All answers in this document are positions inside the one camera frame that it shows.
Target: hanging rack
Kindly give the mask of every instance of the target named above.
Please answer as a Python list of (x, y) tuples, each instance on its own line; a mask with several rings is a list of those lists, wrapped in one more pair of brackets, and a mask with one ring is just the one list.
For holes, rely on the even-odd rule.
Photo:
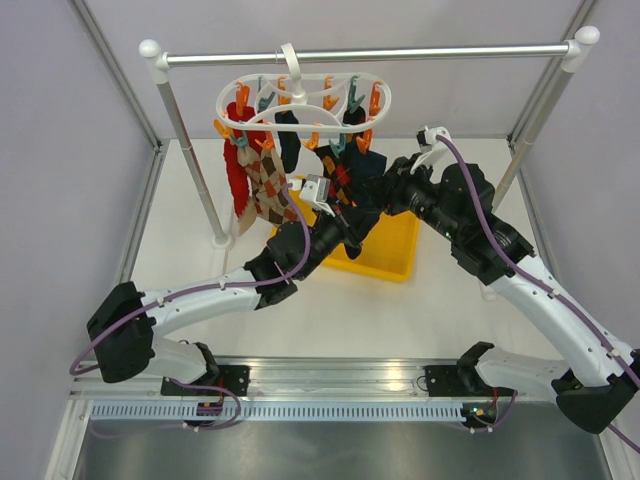
[[(509, 166), (505, 177), (500, 182), (497, 196), (498, 201), (504, 196), (506, 189), (517, 174), (520, 162), (525, 153), (537, 138), (545, 121), (549, 117), (569, 80), (584, 61), (591, 47), (599, 39), (598, 29), (582, 27), (572, 40), (554, 44), (534, 45), (496, 45), (476, 47), (437, 47), (437, 48), (377, 48), (359, 50), (307, 50), (296, 52), (300, 63), (340, 63), (340, 62), (379, 62), (399, 60), (446, 60), (469, 58), (524, 58), (524, 57), (561, 57), (563, 75), (551, 87), (551, 94), (538, 114), (530, 123), (523, 138), (525, 141), (519, 151), (514, 152), (514, 161)], [(189, 133), (184, 125), (180, 108), (175, 99), (169, 82), (169, 70), (181, 67), (231, 66), (231, 65), (269, 65), (284, 64), (285, 53), (275, 51), (271, 53), (227, 53), (202, 55), (176, 55), (163, 52), (154, 40), (144, 40), (139, 47), (154, 83), (158, 87), (162, 101), (176, 132), (182, 153), (191, 172), (191, 176), (198, 190), (200, 201), (207, 214), (214, 234), (214, 245), (227, 249), (232, 243), (230, 236), (224, 231), (216, 212), (211, 194), (207, 188), (198, 164)]]

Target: metal pole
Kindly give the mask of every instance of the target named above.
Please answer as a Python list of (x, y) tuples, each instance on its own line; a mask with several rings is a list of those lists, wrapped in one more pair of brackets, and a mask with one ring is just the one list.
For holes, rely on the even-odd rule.
[(522, 141), (518, 142), (518, 144), (514, 148), (513, 152), (513, 160), (509, 164), (507, 171), (502, 176), (500, 183), (498, 184), (498, 188), (496, 188), (496, 194), (493, 199), (493, 208), (497, 208), (498, 205), (504, 199), (504, 196), (509, 190), (511, 183), (513, 183), (513, 179), (518, 174), (518, 170), (520, 170), (520, 165), (524, 160), (526, 154), (529, 152), (529, 148), (533, 145), (538, 138), (538, 134), (544, 127), (545, 122), (551, 115), (553, 108), (558, 103), (558, 100), (562, 96), (562, 92), (569, 84), (569, 80), (573, 77), (573, 73), (565, 72), (564, 70), (560, 70), (560, 74), (555, 80), (555, 83), (549, 94), (545, 98), (544, 102), (538, 109), (533, 117), (533, 120), (529, 124), (527, 130), (522, 134)]
[[(370, 50), (325, 50), (296, 52), (300, 63), (377, 62), (397, 60), (442, 60), (462, 58), (564, 57), (568, 43), (443, 48), (379, 48)], [(163, 59), (170, 68), (221, 65), (259, 65), (284, 62), (282, 52), (172, 55)]]
[[(600, 4), (600, 0), (582, 0), (582, 3), (576, 9), (575, 14), (564, 34), (561, 41), (566, 41), (576, 34), (580, 27), (587, 25), (596, 7)], [(509, 144), (513, 148), (521, 138), (522, 132), (526, 129), (527, 124), (531, 121), (533, 112), (544, 101), (544, 97), (547, 95), (557, 79), (558, 72), (560, 71), (561, 59), (555, 57), (549, 60), (546, 68), (542, 72), (538, 83), (529, 95), (529, 99), (524, 108), (520, 112), (515, 125), (511, 129), (511, 133), (508, 136)]]
[(227, 234), (224, 232), (222, 225), (220, 224), (216, 207), (213, 205), (211, 194), (209, 193), (207, 184), (204, 181), (200, 164), (198, 163), (196, 153), (193, 150), (193, 145), (191, 144), (191, 139), (187, 133), (187, 128), (184, 126), (182, 115), (180, 115), (180, 109), (176, 103), (176, 97), (171, 89), (171, 84), (169, 81), (166, 81), (164, 83), (158, 83), (157, 87), (160, 92), (160, 96), (162, 97), (162, 101), (164, 102), (164, 106), (167, 109), (167, 113), (169, 114), (169, 119), (171, 120), (173, 129), (178, 137), (178, 141), (180, 142), (182, 154), (184, 155), (184, 159), (189, 167), (189, 172), (191, 172), (191, 178), (193, 178), (193, 182), (196, 184), (200, 201), (202, 202), (204, 211), (207, 214), (209, 223), (211, 224), (215, 242), (219, 245), (225, 245), (228, 241)]
[(156, 135), (151, 122), (144, 113), (144, 109), (140, 105), (138, 97), (133, 93), (133, 88), (131, 88), (122, 67), (116, 60), (107, 39), (98, 26), (98, 22), (96, 22), (93, 12), (84, 0), (67, 0), (67, 3), (84, 27), (89, 40), (93, 43), (98, 55), (107, 68), (107, 72), (111, 75), (116, 88), (120, 91), (120, 94), (138, 121), (140, 129), (147, 138), (151, 148), (153, 148), (154, 152), (159, 151), (160, 139), (158, 138), (158, 135)]

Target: white table surface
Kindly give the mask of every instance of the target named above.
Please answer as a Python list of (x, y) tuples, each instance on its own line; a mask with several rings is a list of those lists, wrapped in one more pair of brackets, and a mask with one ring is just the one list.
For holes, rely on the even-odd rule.
[[(478, 163), (494, 185), (510, 156), (504, 140), (454, 139), (465, 160)], [(221, 217), (231, 221), (231, 197), (220, 140), (194, 140), (203, 173)], [(416, 152), (413, 139), (374, 139), (373, 149), (392, 161)], [(303, 147), (296, 173), (320, 173)], [(452, 163), (441, 161), (434, 180)], [(529, 241), (533, 234), (519, 185), (496, 212)], [(236, 240), (227, 270), (264, 247), (271, 226), (258, 219)], [(141, 290), (177, 287), (215, 274), (211, 229), (180, 147), (172, 141), (136, 261)], [(478, 281), (457, 266), (449, 243), (422, 224), (413, 276), (395, 284), (318, 268), (299, 291), (274, 307), (216, 317), (179, 330), (174, 339), (200, 341), (214, 355), (293, 357), (456, 358), (479, 340), (515, 353), (560, 358), (515, 307), (482, 298)]]

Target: yellow plastic bin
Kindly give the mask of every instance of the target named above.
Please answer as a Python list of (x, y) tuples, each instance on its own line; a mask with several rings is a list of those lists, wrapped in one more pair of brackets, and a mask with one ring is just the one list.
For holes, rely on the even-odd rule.
[[(311, 207), (300, 201), (298, 192), (292, 191), (291, 196), (307, 223), (313, 225), (316, 215)], [(410, 212), (395, 217), (381, 215), (363, 242), (358, 258), (350, 260), (344, 246), (339, 245), (322, 265), (390, 282), (406, 282), (413, 271), (419, 229), (420, 221)]]

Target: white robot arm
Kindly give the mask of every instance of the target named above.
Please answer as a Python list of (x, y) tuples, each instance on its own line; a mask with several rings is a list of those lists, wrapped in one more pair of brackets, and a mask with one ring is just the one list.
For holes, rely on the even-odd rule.
[[(467, 166), (470, 179), (453, 164), (439, 184), (431, 182), (429, 157), (442, 157), (441, 143), (450, 143), (446, 129), (426, 130), (418, 140), (422, 154), (399, 158), (383, 177), (367, 181), (372, 201), (389, 215), (409, 210), (438, 231), (451, 242), (458, 264), (522, 311), (564, 358), (526, 357), (480, 342), (458, 361), (461, 380), (470, 393), (478, 385), (504, 387), (555, 402), (578, 426), (599, 433), (638, 390), (637, 353), (587, 315), (590, 328), (559, 301), (568, 300), (584, 312), (533, 256), (531, 245), (491, 213), (494, 189), (477, 165)], [(468, 180), (475, 186), (473, 192)], [(179, 289), (138, 292), (132, 282), (116, 286), (87, 325), (104, 381), (119, 382), (145, 372), (183, 384), (212, 384), (219, 372), (207, 347), (167, 340), (168, 333), (229, 312), (274, 305), (295, 293), (292, 280), (304, 280), (340, 243), (357, 248), (375, 225), (370, 213), (329, 205), (326, 179), (311, 177), (309, 182), (311, 188), (302, 190), (318, 213), (313, 227), (284, 224), (243, 268)], [(478, 209), (502, 256), (483, 233)], [(548, 291), (540, 288), (540, 281)], [(127, 315), (133, 320), (123, 321)]]

